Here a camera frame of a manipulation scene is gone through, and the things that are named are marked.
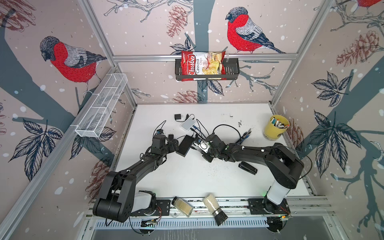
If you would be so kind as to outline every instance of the bird illustration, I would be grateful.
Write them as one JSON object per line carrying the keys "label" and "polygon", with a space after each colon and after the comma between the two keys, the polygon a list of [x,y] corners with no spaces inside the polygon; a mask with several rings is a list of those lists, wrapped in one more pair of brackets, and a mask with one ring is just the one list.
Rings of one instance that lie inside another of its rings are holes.
{"label": "bird illustration", "polygon": [[277,49],[265,36],[263,30],[252,22],[244,7],[231,9],[225,19],[228,20],[228,40],[237,49],[236,53],[240,51],[253,53],[259,48],[269,48],[278,53],[284,53]]}
{"label": "bird illustration", "polygon": [[378,3],[379,1],[381,0],[345,0],[343,2],[340,3],[340,5],[346,3],[346,2],[349,2],[349,1],[355,1],[357,2],[357,6],[356,8],[353,6],[352,9],[351,9],[351,12],[352,12],[352,15],[354,15],[354,13],[356,12],[356,10],[359,8],[359,7],[366,7],[367,8],[367,15],[371,15],[372,13],[368,11],[368,8],[376,3]]}
{"label": "bird illustration", "polygon": [[84,48],[72,47],[60,42],[53,36],[42,40],[40,51],[44,61],[51,60],[66,79],[76,83],[87,83],[87,90],[83,92],[83,96],[86,93],[92,93],[88,90],[88,81],[93,75],[97,76],[98,64],[107,59],[99,54],[88,52]]}

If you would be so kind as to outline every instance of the gray floor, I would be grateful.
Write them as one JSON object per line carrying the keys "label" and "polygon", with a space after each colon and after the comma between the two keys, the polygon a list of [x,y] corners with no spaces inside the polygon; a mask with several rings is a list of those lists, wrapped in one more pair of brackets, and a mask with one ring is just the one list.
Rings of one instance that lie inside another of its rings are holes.
{"label": "gray floor", "polygon": [[132,230],[95,230],[92,240],[332,240],[323,217],[294,217],[280,234],[266,228],[156,230],[142,236]]}

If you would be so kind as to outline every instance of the bird's red breast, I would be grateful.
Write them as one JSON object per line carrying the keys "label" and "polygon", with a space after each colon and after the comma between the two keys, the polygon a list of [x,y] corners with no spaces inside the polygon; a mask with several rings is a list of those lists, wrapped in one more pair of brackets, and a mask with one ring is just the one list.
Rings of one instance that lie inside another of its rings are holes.
{"label": "bird's red breast", "polygon": [[244,26],[248,21],[248,15],[238,16],[233,23],[228,21],[228,32],[227,37],[229,43],[234,46],[238,51],[250,51],[253,52],[255,49],[261,47],[261,44],[252,43],[239,36],[236,32],[236,28]]}
{"label": "bird's red breast", "polygon": [[358,5],[360,7],[370,7],[376,3],[378,3],[380,0],[358,0]]}
{"label": "bird's red breast", "polygon": [[65,48],[64,43],[59,42],[53,48],[55,52],[55,61],[51,60],[51,63],[61,72],[61,74],[66,77],[68,80],[85,83],[93,77],[96,73],[96,63],[92,63],[83,68],[71,68],[64,64],[64,61],[68,57],[68,51]]}

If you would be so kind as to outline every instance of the chip image on bag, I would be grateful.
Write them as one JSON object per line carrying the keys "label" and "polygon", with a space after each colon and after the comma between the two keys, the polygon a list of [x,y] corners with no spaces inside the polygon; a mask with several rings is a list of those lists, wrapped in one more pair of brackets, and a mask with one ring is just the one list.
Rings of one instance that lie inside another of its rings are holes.
{"label": "chip image on bag", "polygon": [[[216,75],[225,74],[223,67],[224,52],[181,52],[182,75]],[[182,81],[205,80],[205,78],[185,78]]]}

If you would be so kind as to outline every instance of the black basket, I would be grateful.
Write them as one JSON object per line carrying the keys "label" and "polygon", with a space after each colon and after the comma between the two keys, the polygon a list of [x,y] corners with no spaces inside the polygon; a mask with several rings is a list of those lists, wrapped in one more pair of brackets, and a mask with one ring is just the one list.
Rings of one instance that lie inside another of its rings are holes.
{"label": "black basket", "polygon": [[208,80],[208,78],[225,78],[224,80],[236,80],[240,73],[239,59],[238,58],[224,58],[223,66],[226,74],[213,74],[213,75],[182,75],[181,72],[181,59],[176,59],[175,75],[176,80],[182,81],[186,78],[204,78],[201,80]]}

